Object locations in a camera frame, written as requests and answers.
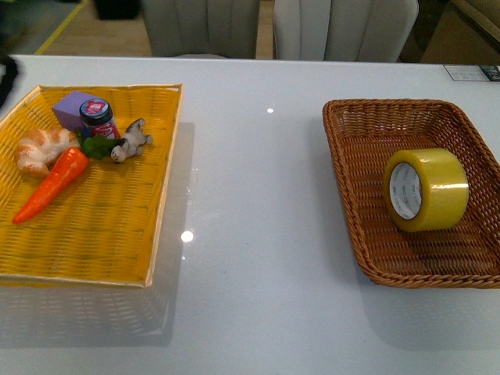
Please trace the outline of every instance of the table surface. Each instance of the table surface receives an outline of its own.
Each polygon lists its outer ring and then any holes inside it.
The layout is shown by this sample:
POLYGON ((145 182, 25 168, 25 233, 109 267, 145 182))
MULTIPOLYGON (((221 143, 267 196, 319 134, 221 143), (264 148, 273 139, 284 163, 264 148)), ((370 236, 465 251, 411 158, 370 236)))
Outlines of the table surface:
POLYGON ((321 116, 331 99, 443 99, 499 157, 500 84, 427 65, 16 57, 0 117, 39 84, 182 83, 184 103, 153 286, 0 287, 2 374, 500 370, 500 291, 361 272, 321 116))

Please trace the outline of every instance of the tray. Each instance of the tray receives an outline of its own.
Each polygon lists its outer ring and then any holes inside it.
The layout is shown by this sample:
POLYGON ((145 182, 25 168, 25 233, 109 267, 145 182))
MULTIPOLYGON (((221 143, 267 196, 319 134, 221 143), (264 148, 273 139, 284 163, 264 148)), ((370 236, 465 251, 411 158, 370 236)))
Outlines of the tray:
POLYGON ((181 84, 38 86, 7 114, 0 123, 0 284, 152 284, 181 102, 181 84), (17 143, 30 128, 60 127, 52 106, 73 90, 107 100, 121 134, 143 117, 153 143, 122 164, 91 160, 47 209, 14 225, 13 216, 40 184, 14 163, 17 143))
POLYGON ((333 100, 323 124, 362 271, 400 288, 500 287, 500 167, 465 113, 438 100, 333 100), (405 233, 386 210, 384 167, 400 149, 446 148, 462 163, 470 200, 453 228, 405 233))

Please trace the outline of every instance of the yellow floor line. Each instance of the yellow floor line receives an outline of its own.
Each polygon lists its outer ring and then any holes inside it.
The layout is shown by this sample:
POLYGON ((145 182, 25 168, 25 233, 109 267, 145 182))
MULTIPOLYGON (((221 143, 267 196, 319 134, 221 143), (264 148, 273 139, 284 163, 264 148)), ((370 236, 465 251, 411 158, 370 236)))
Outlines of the yellow floor line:
POLYGON ((82 10, 84 6, 88 3, 88 0, 82 0, 80 4, 77 5, 77 7, 64 19, 64 21, 61 22, 61 24, 55 29, 55 31, 52 33, 50 37, 47 38, 47 40, 44 42, 43 45, 37 51, 34 53, 35 55, 41 55, 43 54, 48 46, 50 46, 54 40, 66 29, 66 27, 70 24, 70 22, 77 16, 77 14, 82 10))

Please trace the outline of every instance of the chair backrest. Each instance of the chair backrest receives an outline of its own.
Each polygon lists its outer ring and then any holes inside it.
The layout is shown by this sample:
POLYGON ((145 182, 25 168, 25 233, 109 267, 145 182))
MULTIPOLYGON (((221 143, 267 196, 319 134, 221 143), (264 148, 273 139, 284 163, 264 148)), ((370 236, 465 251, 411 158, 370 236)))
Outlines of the chair backrest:
POLYGON ((393 63, 418 8, 417 0, 275 0, 275 57, 393 63))
POLYGON ((255 58, 259 0, 142 0, 154 56, 255 58))

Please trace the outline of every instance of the tape roll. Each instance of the tape roll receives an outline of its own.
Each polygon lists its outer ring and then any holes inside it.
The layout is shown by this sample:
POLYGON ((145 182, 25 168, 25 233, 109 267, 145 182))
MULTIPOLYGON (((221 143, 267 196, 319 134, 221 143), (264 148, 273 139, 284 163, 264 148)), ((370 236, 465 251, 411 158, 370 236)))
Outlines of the tape roll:
POLYGON ((462 219, 469 184, 462 164, 448 150, 402 150, 387 162, 384 200, 401 230, 446 229, 462 219))

